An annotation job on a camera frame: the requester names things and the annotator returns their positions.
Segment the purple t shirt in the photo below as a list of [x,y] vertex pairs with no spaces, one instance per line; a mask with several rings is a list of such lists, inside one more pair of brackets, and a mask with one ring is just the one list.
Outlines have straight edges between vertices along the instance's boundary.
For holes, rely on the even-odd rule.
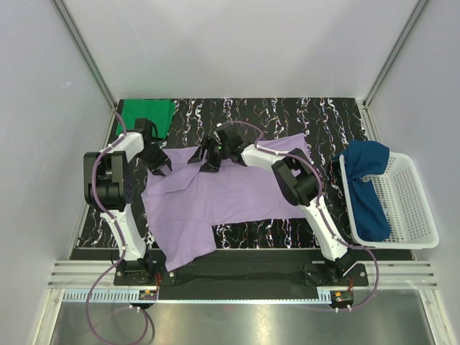
[[147,224],[172,271],[216,250],[213,226],[266,219],[301,219],[282,196],[272,171],[224,160],[218,172],[187,161],[196,147],[167,149],[172,172],[147,175],[142,193]]

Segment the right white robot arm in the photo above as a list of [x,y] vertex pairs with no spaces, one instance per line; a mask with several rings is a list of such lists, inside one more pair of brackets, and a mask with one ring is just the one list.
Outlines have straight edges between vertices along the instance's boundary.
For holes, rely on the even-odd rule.
[[344,284],[351,278],[357,262],[351,255],[351,245],[340,235],[328,212],[318,172],[300,148],[283,151],[264,147],[260,144],[262,132],[255,142],[243,140],[234,127],[239,123],[219,124],[203,138],[188,163],[201,162],[201,172],[217,173],[222,161],[231,160],[273,173],[282,196],[304,213],[320,244],[325,267],[319,272],[335,285]]

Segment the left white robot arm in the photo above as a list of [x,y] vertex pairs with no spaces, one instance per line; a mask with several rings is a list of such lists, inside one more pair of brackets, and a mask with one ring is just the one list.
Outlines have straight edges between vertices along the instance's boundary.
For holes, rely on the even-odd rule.
[[172,164],[155,142],[158,130],[151,120],[135,119],[130,130],[121,118],[118,120],[122,127],[118,138],[105,149],[83,156],[84,198],[114,235],[119,248],[116,275],[146,285],[154,279],[155,267],[132,213],[134,180],[129,163],[138,159],[159,176],[170,173]]

